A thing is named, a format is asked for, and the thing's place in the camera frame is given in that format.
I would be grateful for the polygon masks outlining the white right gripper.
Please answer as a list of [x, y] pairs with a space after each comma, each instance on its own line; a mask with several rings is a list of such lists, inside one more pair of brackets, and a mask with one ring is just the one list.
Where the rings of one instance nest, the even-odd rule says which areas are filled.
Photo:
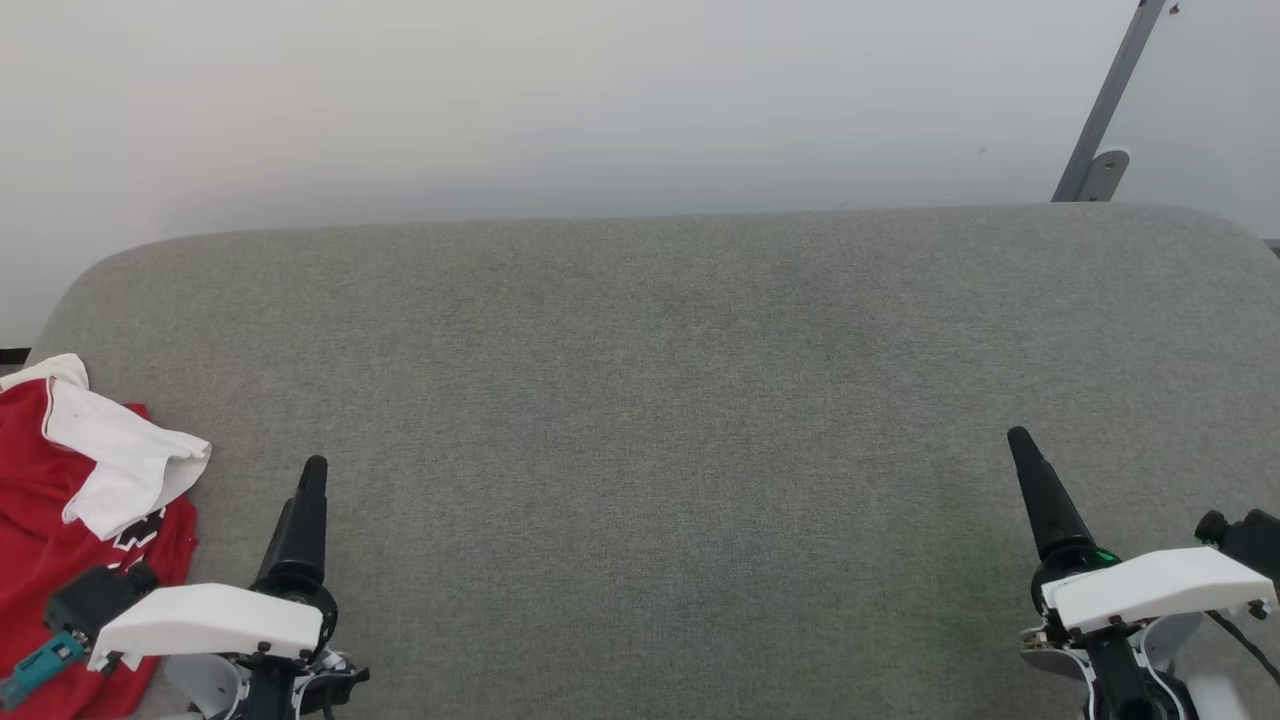
[[[1042, 562], [1084, 562], [1094, 541], [1059, 474], [1024, 427], [1007, 430], [1036, 552]], [[1089, 635], [1116, 623], [1277, 602], [1266, 575], [1210, 547], [1161, 550], [1129, 561], [1036, 584], [1046, 612], [1068, 633]]]

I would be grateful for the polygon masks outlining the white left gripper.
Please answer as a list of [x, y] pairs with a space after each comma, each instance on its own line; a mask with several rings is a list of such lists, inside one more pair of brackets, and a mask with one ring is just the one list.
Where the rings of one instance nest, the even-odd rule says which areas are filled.
[[100, 633], [88, 659], [95, 673], [143, 659], [182, 655], [316, 657], [337, 626], [337, 600], [323, 584], [326, 560], [328, 461], [303, 465], [282, 506], [255, 583], [159, 587]]

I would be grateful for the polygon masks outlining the red and white jersey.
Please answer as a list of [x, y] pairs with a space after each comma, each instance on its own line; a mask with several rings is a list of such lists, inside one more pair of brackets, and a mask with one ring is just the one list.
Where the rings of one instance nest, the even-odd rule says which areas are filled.
[[44, 644], [49, 598], [91, 568], [143, 562], [186, 583], [197, 548], [187, 492], [206, 439], [90, 388], [61, 354], [0, 377], [0, 671]]

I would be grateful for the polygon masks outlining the grey post foot bracket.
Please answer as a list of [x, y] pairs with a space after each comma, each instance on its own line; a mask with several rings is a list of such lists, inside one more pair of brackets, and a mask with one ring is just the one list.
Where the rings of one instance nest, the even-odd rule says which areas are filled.
[[1130, 154], [1124, 149], [1108, 149], [1098, 154], [1087, 168], [1075, 202], [1110, 202], [1129, 168]]

